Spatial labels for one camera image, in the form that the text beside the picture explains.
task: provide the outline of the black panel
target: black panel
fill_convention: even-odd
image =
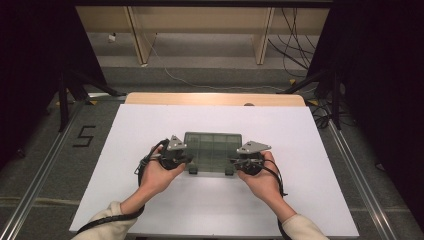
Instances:
[[[378,159],[424,230],[424,21],[411,2],[374,13],[346,99]]]
[[[2,167],[31,135],[64,70],[74,69],[106,82],[70,2],[1,1],[0,21]],[[67,82],[75,95],[86,94],[79,79]]]

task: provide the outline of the gray floor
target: gray floor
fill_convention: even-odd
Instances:
[[[154,43],[159,57],[152,53],[149,63],[143,67],[137,63],[130,36],[118,34],[115,43],[108,43],[108,34],[92,33],[89,36],[109,85],[118,91],[275,93],[288,88],[290,79],[302,79],[284,70],[283,58],[270,46],[265,64],[256,65],[250,36],[247,35],[160,34]],[[283,48],[278,38],[273,37],[272,41]],[[302,46],[307,51],[313,51],[305,39]],[[302,61],[298,51],[291,50],[288,53]],[[286,68],[292,74],[306,73],[288,60]],[[311,98],[312,94],[308,90],[313,88],[313,85],[309,86],[299,94],[306,99]],[[87,86],[87,90],[99,92],[91,86]],[[97,100],[95,104],[84,105],[78,112],[16,239],[72,238],[73,234],[68,229],[73,215],[95,168],[119,104],[123,103],[122,100],[110,98]],[[50,114],[41,119],[39,127],[25,146],[27,156],[16,157],[0,172],[0,226],[7,223],[57,136],[59,108],[56,101],[52,101],[48,108]],[[75,106],[69,105],[71,112],[76,112]],[[377,159],[360,129],[350,126],[354,125],[354,121],[348,109],[344,107],[343,111],[346,113],[342,115],[342,120],[346,124],[342,124],[342,133],[398,239],[424,239],[390,179],[383,171],[375,168]],[[75,147],[87,142],[87,139],[78,138],[83,126],[95,126],[85,131],[94,137],[89,147]],[[320,129],[319,132],[357,224],[360,239],[381,239],[330,128]]]

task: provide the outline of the sleeve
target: sleeve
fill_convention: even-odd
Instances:
[[[302,239],[302,240],[321,240],[328,239],[322,232],[319,230],[317,225],[313,223],[308,218],[296,214],[291,218],[287,219],[282,223],[282,227],[287,235],[293,239]]]
[[[91,221],[95,221],[100,218],[122,215],[120,202],[112,202],[109,207],[99,213],[97,213]],[[118,240],[125,239],[128,230],[135,224],[137,219],[131,219],[128,221],[116,221],[105,223],[94,228],[88,229],[80,234],[76,235],[72,240]]]

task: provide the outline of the white board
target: white board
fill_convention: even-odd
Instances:
[[[307,107],[121,105],[70,231],[137,188],[139,160],[160,140],[185,132],[239,133],[271,145],[286,201],[330,237],[358,231]],[[187,172],[146,209],[129,233],[161,237],[281,236],[277,219],[237,176]]]

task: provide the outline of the person's right hand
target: person's right hand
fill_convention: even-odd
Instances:
[[[275,162],[271,152],[264,151],[261,154],[264,159]],[[265,161],[264,165],[278,174],[277,167],[272,162]],[[248,175],[241,170],[238,170],[237,174],[240,179],[246,182],[252,193],[265,203],[268,203],[270,199],[281,197],[277,179],[267,170],[262,169],[255,176]]]

